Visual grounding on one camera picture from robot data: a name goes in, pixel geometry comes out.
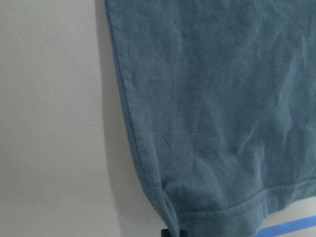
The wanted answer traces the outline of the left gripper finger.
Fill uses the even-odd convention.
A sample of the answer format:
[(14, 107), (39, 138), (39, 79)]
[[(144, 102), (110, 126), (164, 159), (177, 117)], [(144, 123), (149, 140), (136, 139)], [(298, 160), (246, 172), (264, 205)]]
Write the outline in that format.
[[(172, 237), (172, 234), (169, 231), (169, 229), (162, 229), (160, 232), (160, 236), (161, 237)], [(178, 236), (179, 237), (188, 237), (188, 233), (186, 230), (180, 230)]]

